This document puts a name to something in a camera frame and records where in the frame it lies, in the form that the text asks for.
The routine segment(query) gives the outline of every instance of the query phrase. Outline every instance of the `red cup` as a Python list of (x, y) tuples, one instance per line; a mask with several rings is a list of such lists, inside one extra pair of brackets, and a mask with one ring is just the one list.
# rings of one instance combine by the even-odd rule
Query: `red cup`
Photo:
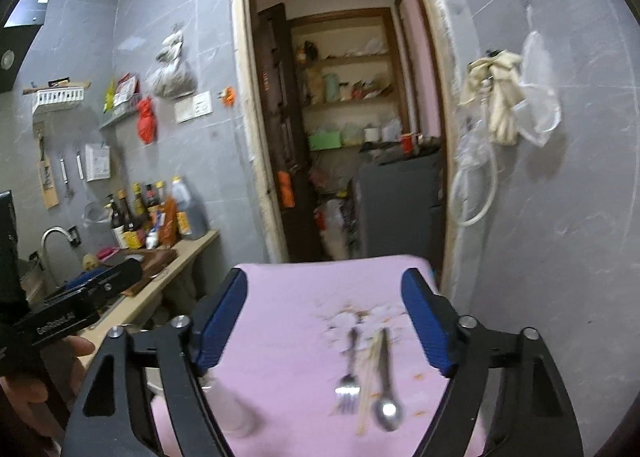
[(414, 133), (401, 134), (400, 143), (405, 154), (412, 154), (414, 151)]

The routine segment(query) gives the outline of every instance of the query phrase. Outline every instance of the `red package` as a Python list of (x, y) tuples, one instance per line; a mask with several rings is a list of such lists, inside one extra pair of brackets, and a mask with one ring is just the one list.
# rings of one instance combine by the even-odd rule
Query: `red package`
[(151, 107), (151, 98), (147, 96), (143, 100), (140, 100), (136, 105), (136, 108), (140, 112), (140, 118), (138, 119), (138, 136), (148, 145), (156, 138), (156, 115)]

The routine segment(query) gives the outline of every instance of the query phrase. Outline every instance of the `door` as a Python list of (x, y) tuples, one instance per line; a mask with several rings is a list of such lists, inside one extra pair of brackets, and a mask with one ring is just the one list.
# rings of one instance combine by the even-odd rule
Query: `door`
[(284, 4), (258, 14), (255, 63), (262, 117), (290, 262), (324, 260), (314, 220), (316, 194), (302, 121), (291, 32)]

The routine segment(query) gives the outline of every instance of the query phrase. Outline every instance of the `metal screw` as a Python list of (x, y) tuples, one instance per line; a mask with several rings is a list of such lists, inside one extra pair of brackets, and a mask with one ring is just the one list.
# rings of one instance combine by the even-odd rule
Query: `metal screw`
[(532, 327), (527, 327), (522, 331), (525, 338), (529, 338), (530, 340), (537, 340), (540, 338), (540, 333), (533, 329)]
[(107, 336), (109, 338), (119, 338), (124, 334), (124, 327), (122, 325), (116, 325), (115, 327), (111, 327), (107, 331)]
[(478, 325), (478, 320), (476, 320), (473, 316), (465, 315), (460, 317), (458, 323), (465, 329), (474, 329)]
[(171, 320), (171, 325), (177, 329), (180, 327), (187, 327), (191, 323), (191, 318), (181, 314), (180, 316), (176, 316)]

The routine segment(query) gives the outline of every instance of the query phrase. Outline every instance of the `green container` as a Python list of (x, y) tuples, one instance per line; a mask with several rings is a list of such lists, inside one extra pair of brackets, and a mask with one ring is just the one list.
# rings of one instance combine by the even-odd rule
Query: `green container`
[(340, 148), (340, 132), (316, 132), (309, 136), (310, 150), (330, 150)]

